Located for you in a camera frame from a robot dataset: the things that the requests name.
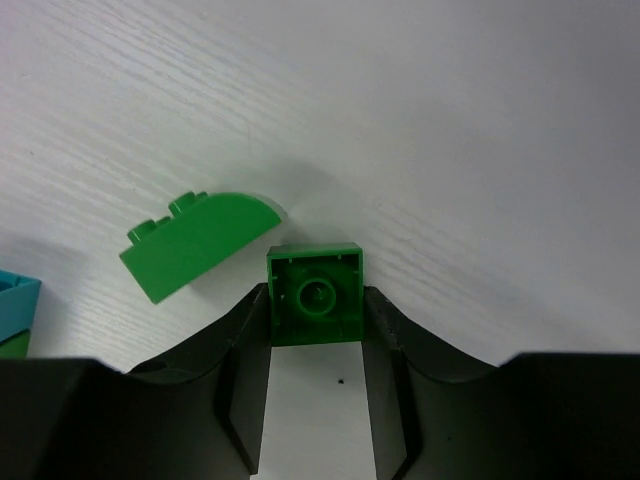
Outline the green square lego brick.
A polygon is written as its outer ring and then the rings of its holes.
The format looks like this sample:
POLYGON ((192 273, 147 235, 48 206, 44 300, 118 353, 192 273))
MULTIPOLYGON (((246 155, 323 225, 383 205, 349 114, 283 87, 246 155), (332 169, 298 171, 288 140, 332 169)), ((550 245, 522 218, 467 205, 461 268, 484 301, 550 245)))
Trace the green square lego brick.
POLYGON ((30 331, 24 330, 4 340, 0 344, 1 359, 24 359, 27 357, 30 331))

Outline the green hollow square lego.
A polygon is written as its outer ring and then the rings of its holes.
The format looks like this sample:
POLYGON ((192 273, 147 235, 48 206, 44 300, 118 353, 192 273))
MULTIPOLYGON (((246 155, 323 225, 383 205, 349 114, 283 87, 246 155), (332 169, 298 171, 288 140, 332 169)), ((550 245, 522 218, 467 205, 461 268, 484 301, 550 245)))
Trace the green hollow square lego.
POLYGON ((274 346, 363 338, 364 255, 359 245, 274 246, 266 262, 274 346))

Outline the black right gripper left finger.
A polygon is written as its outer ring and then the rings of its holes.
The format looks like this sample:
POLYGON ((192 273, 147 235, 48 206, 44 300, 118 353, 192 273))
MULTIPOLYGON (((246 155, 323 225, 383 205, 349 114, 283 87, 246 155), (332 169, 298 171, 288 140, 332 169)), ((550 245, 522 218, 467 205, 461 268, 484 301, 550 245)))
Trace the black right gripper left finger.
POLYGON ((135 366, 130 479, 247 479, 258 470, 271 361, 266 284, 135 366))

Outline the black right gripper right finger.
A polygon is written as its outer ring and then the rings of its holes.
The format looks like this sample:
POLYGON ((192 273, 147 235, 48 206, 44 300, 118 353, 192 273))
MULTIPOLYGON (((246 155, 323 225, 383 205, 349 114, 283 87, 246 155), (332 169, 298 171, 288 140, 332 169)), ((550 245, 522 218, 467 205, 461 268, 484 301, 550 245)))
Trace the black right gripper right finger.
POLYGON ((364 293, 362 355, 379 479, 500 479, 499 370, 364 293))

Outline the teal cube lego brick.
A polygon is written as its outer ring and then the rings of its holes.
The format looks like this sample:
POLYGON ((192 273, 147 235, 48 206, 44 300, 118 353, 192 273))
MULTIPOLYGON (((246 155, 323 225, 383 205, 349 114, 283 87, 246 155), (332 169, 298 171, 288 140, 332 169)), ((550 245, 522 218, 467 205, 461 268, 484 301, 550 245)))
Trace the teal cube lego brick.
POLYGON ((1 271, 1 341, 30 330, 42 282, 38 279, 1 271))

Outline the green curved lego brick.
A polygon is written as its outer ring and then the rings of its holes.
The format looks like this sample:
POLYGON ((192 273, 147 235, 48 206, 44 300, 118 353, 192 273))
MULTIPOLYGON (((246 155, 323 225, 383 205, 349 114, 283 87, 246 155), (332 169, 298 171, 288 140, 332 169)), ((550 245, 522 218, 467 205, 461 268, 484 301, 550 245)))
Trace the green curved lego brick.
POLYGON ((218 266, 283 223, 273 200, 239 192, 189 191, 172 200, 170 214, 127 232, 119 257, 154 304, 218 266))

